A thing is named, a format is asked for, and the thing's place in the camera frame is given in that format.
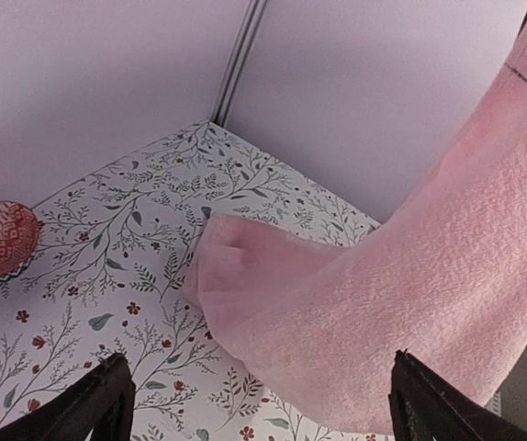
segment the red bowl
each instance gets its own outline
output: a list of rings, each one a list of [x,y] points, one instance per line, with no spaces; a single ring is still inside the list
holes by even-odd
[[[0,202],[0,277],[16,272],[30,260],[39,235],[33,211],[16,202]]]

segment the pink towel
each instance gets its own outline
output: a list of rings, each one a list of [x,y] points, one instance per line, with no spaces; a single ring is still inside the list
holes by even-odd
[[[386,225],[336,248],[215,216],[186,294],[232,356],[330,428],[392,432],[398,349],[486,403],[527,345],[527,27]]]

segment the floral paper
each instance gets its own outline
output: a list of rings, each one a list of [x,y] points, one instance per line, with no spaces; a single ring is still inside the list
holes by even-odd
[[[378,227],[363,213],[210,122],[107,165],[35,210],[34,261],[0,283],[0,427],[117,351],[137,385],[135,441],[387,439],[304,418],[217,346],[180,292],[210,212],[337,245]]]

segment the leaf print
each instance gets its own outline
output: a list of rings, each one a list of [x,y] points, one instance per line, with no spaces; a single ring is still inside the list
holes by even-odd
[[[5,409],[8,409],[13,404],[13,400],[15,399],[16,392],[17,392],[17,385],[15,385],[15,387],[11,389],[5,395],[5,399],[3,400],[3,406],[5,406]]]
[[[98,248],[98,245],[100,244],[100,241],[102,241],[102,234],[98,234],[98,235],[96,236],[95,241],[92,243],[92,248],[93,248],[93,249]]]
[[[131,218],[133,218],[133,220],[136,221],[139,226],[141,226],[141,213],[138,211],[133,211],[131,213]]]
[[[182,278],[178,278],[176,279],[176,281],[171,285],[171,288],[174,290],[174,291],[177,291],[178,289],[180,289],[182,287],[182,284],[184,283],[184,280]]]
[[[335,227],[337,230],[339,230],[340,232],[343,232],[343,227],[339,225],[338,223],[331,222],[331,225]]]
[[[108,312],[106,314],[99,315],[98,317],[94,317],[88,321],[88,324],[92,328],[93,331],[100,331],[102,328],[105,327],[108,320],[113,317],[113,314],[109,314]]]
[[[178,256],[175,255],[175,253],[171,253],[168,256],[168,260],[165,263],[165,266],[163,267],[163,276],[167,278],[168,280],[172,280],[172,278],[174,278],[177,267],[178,267]]]
[[[252,188],[251,191],[255,193],[257,196],[261,196],[262,198],[267,198],[265,193],[261,190],[258,190],[257,188]]]
[[[200,441],[208,441],[210,439],[210,435],[208,434],[207,429],[197,429],[196,436],[198,436],[198,439]]]
[[[200,189],[200,176],[196,176],[190,183],[190,189],[194,192]]]
[[[162,384],[159,381],[148,381],[145,383],[145,388],[149,390],[165,389],[165,384]]]
[[[172,365],[173,363],[175,363],[176,361],[178,361],[178,358],[180,358],[180,355],[181,354],[176,354],[175,356],[171,356],[170,358],[167,359],[167,363],[169,365]]]
[[[119,262],[115,262],[110,257],[107,257],[107,266],[113,269],[120,269],[121,271],[125,270],[125,268],[123,268],[123,266]]]
[[[290,424],[284,418],[266,418],[265,421],[269,421],[271,424],[282,429],[288,430],[290,428]]]
[[[212,213],[211,207],[201,207],[200,210],[202,211],[202,214],[205,215],[205,218],[210,219],[210,215]]]
[[[247,374],[242,381],[238,380],[237,370],[227,371],[227,380],[223,381],[223,390],[219,394],[211,394],[208,399],[216,403],[227,412],[227,419],[221,426],[227,425],[235,415],[241,417],[256,414],[261,406],[258,401],[249,402],[257,395],[263,386],[253,375]]]
[[[135,271],[137,271],[137,275],[140,281],[132,282],[130,284],[132,288],[137,289],[141,292],[151,292],[156,289],[155,281],[157,280],[157,277],[154,274],[150,273],[145,266],[135,264]]]

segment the white wall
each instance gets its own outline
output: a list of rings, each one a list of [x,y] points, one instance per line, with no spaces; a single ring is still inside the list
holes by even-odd
[[[244,0],[0,1],[0,199],[208,118]]]
[[[229,128],[383,221],[504,62],[527,0],[271,0]]]

